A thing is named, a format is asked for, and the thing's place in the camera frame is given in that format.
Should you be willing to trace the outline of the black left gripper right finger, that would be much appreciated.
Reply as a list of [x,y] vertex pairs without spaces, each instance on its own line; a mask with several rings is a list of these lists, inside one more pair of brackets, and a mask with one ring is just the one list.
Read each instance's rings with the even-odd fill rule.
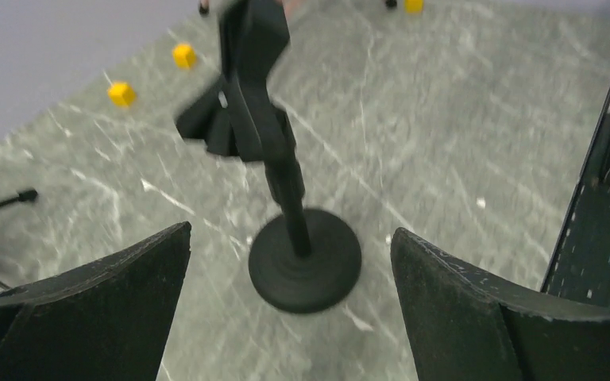
[[610,380],[610,309],[521,287],[411,231],[391,263],[421,380]]

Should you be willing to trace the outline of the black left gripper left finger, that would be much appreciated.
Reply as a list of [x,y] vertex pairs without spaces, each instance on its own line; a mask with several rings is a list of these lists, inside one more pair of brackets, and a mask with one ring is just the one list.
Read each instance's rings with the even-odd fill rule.
[[176,223],[0,293],[0,380],[156,379],[191,250]]

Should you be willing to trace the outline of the black round-base holder stand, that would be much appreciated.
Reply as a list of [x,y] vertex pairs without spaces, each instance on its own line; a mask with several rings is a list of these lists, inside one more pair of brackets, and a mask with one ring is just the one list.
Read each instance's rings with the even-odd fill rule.
[[274,1],[236,1],[218,25],[221,71],[175,119],[185,140],[210,154],[261,162],[280,214],[256,235],[249,276],[271,306],[314,314],[354,288],[362,254],[354,231],[337,215],[305,208],[305,187],[287,112],[275,105],[267,79],[290,41],[283,8]]

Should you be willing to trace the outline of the yellow cube behind stand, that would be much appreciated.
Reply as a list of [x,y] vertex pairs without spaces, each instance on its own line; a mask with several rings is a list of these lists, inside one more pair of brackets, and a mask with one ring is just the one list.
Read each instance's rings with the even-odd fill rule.
[[172,58],[178,68],[189,70],[197,62],[197,55],[192,46],[185,43],[177,44],[172,49]]

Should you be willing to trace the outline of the pink music stand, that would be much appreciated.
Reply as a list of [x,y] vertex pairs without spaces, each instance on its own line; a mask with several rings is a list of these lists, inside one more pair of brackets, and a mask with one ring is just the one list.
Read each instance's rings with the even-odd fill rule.
[[[290,17],[291,14],[299,7],[301,1],[299,0],[277,0],[278,4],[280,4],[284,10],[284,14],[286,17]],[[396,0],[384,0],[384,5],[388,10],[395,9],[397,7],[398,2]],[[198,5],[199,15],[205,17],[210,12],[210,1],[209,0],[200,0]]]

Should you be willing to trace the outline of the yellow cube right side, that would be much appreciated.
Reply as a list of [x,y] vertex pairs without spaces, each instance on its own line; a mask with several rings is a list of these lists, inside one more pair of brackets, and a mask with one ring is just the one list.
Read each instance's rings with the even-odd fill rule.
[[403,8],[407,13],[421,13],[424,7],[424,0],[404,0]]

